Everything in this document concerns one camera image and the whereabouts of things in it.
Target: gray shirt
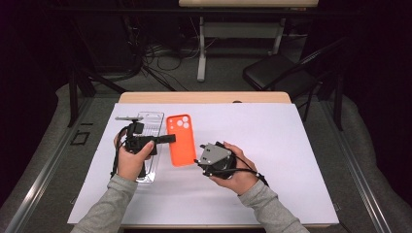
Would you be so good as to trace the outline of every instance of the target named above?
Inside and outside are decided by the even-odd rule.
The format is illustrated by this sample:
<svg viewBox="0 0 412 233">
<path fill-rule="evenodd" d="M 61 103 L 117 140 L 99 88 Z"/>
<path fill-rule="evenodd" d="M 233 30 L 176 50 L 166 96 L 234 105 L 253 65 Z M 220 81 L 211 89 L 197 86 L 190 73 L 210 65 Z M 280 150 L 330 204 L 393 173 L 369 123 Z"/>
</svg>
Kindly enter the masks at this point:
<svg viewBox="0 0 412 233">
<path fill-rule="evenodd" d="M 137 183 L 114 175 L 108 189 L 72 232 L 117 232 L 127 205 L 136 190 Z M 278 199 L 278 195 L 263 182 L 258 181 L 242 196 L 240 201 L 255 210 L 257 221 L 267 233 L 308 232 L 299 219 L 292 215 Z"/>
</svg>

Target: person's right hand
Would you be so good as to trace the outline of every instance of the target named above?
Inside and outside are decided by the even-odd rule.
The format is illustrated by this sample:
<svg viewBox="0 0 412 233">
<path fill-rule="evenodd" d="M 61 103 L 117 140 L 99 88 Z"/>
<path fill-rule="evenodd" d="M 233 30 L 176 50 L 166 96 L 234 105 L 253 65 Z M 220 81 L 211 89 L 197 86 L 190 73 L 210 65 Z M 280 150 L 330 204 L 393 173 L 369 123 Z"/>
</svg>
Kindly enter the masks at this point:
<svg viewBox="0 0 412 233">
<path fill-rule="evenodd" d="M 118 137 L 123 135 L 116 135 L 114 144 L 116 146 Z M 119 164 L 118 164 L 118 175 L 128 179 L 130 181 L 136 182 L 140 171 L 143 168 L 143 163 L 146 159 L 151 158 L 150 153 L 155 146 L 155 142 L 148 142 L 138 153 L 134 154 L 128 152 L 125 146 L 119 148 Z"/>
<path fill-rule="evenodd" d="M 243 161 L 245 161 L 254 171 L 257 170 L 255 167 L 255 163 L 249 160 L 245 154 L 243 154 L 243 151 L 239 149 L 238 147 L 231 145 L 227 142 L 224 142 L 224 147 L 227 148 L 228 150 L 231 150 L 241 158 Z M 236 159 L 236 168 L 247 168 L 249 167 L 242 162 L 240 159 Z M 210 177 L 210 180 L 214 181 L 217 183 L 219 186 L 227 187 L 234 192 L 236 192 L 239 196 L 248 191 L 255 183 L 258 181 L 258 177 L 254 175 L 253 173 L 250 172 L 235 172 L 233 176 L 230 179 L 223 180 L 221 178 L 217 177 Z"/>
</svg>

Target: orange phone case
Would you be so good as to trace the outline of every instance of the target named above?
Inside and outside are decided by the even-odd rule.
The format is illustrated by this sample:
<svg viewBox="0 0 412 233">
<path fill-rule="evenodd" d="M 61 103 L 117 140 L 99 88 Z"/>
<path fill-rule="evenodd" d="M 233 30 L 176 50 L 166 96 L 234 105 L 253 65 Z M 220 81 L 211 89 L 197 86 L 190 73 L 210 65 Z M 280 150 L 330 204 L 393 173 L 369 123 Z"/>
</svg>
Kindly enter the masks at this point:
<svg viewBox="0 0 412 233">
<path fill-rule="evenodd" d="M 175 134 L 176 142 L 170 143 L 170 157 L 173 166 L 185 166 L 194 163 L 193 130 L 189 115 L 169 116 L 166 119 L 167 134 Z"/>
</svg>

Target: wooden table edge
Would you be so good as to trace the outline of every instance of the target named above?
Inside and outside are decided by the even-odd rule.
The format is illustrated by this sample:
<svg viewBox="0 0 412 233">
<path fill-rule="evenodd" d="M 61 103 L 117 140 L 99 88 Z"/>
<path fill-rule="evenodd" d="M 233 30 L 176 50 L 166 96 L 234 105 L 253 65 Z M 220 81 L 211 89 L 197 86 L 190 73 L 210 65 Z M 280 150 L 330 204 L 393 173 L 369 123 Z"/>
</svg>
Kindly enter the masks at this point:
<svg viewBox="0 0 412 233">
<path fill-rule="evenodd" d="M 281 91 L 160 91 L 125 92 L 120 96 L 123 104 L 213 104 L 213 103 L 285 103 L 291 98 Z"/>
</svg>

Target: white tabletop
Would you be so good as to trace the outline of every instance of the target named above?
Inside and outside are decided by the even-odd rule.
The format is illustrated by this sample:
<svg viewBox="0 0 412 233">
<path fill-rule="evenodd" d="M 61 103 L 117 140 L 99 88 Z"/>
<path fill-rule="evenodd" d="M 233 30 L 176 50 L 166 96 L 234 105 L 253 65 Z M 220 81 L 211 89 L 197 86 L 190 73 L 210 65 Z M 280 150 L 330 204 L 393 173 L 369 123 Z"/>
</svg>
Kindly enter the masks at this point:
<svg viewBox="0 0 412 233">
<path fill-rule="evenodd" d="M 85 184 L 68 223 L 77 223 L 106 191 L 115 149 L 113 139 L 127 122 L 115 117 L 163 112 L 189 114 L 197 157 L 202 144 L 239 146 L 303 224 L 338 223 L 323 177 L 294 104 L 117 104 L 110 116 Z M 139 183 L 122 220 L 124 227 L 256 226 L 252 209 L 230 190 L 204 177 L 193 164 L 173 167 L 167 145 L 159 146 L 153 183 Z"/>
</svg>

